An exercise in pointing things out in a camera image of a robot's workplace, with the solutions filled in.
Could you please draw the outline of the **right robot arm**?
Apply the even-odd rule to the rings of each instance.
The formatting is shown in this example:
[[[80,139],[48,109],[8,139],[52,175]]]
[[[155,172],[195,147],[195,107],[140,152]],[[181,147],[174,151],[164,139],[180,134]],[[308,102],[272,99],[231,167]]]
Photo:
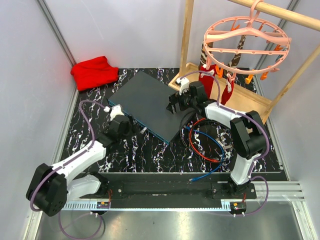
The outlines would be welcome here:
[[[270,149],[269,137],[259,113],[241,112],[208,98],[201,82],[168,97],[166,109],[175,114],[192,108],[206,120],[218,122],[230,129],[236,160],[228,182],[222,187],[232,198],[239,198],[249,187],[256,161]]]

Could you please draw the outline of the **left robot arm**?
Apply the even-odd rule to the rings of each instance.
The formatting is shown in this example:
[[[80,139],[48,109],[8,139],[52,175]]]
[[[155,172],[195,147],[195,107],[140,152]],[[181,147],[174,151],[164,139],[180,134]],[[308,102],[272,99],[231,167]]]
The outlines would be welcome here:
[[[40,164],[33,174],[26,199],[34,212],[44,212],[52,217],[59,213],[67,202],[85,195],[103,198],[108,193],[104,179],[97,174],[78,178],[78,175],[93,163],[102,160],[113,151],[120,140],[133,133],[134,118],[117,115],[97,139],[84,148],[53,165]]]

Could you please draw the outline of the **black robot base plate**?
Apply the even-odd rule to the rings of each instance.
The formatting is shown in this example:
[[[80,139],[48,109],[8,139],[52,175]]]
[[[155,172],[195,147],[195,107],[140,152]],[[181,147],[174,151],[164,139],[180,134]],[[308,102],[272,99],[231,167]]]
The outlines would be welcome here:
[[[228,173],[213,173],[192,181],[189,173],[109,174],[101,193],[88,193],[81,200],[111,199],[115,211],[227,211],[231,202],[279,201],[296,190],[294,184],[264,174],[237,185]]]

